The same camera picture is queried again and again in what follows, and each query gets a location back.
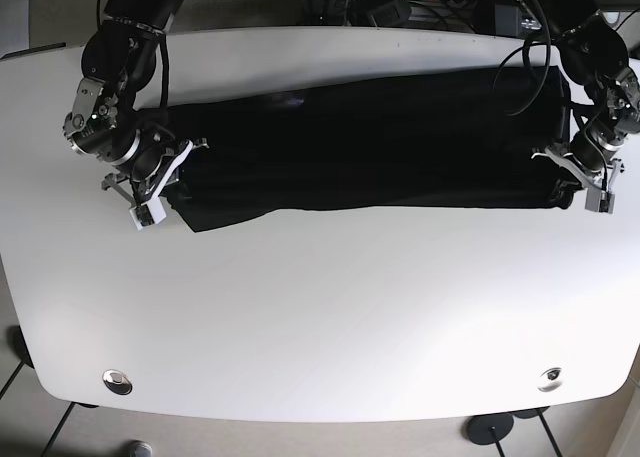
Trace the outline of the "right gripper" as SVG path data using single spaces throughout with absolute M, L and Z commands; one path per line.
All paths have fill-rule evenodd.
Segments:
M 116 190 L 136 210 L 160 196 L 192 150 L 208 146 L 205 138 L 179 138 L 168 129 L 167 103 L 166 77 L 160 105 L 141 110 L 131 107 L 122 89 L 84 77 L 65 117 L 63 134 L 72 149 L 114 168 L 103 188 Z

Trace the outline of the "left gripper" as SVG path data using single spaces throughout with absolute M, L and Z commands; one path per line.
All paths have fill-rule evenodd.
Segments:
M 587 191 L 588 200 L 612 200 L 613 183 L 624 171 L 616 154 L 630 134 L 639 132 L 639 78 L 624 69 L 612 79 L 595 83 L 591 105 L 569 102 L 577 131 L 567 142 L 536 150 L 568 171 Z

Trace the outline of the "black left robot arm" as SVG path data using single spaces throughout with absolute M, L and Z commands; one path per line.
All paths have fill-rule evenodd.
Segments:
M 639 131 L 639 78 L 623 39 L 611 28 L 595 0 L 516 0 L 540 25 L 518 48 L 525 68 L 530 49 L 557 49 L 565 74 L 583 87 L 592 103 L 567 105 L 578 130 L 564 144 L 539 151 L 571 173 L 587 191 L 586 209 L 613 210 L 615 177 L 623 163 L 616 154 Z

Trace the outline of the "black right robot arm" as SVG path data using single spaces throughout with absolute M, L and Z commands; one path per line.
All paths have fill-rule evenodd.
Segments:
M 137 212 L 159 196 L 193 147 L 168 128 L 167 32 L 184 0 L 108 0 L 97 4 L 97 30 L 84 47 L 82 79 L 63 134 L 74 151 L 116 173 Z

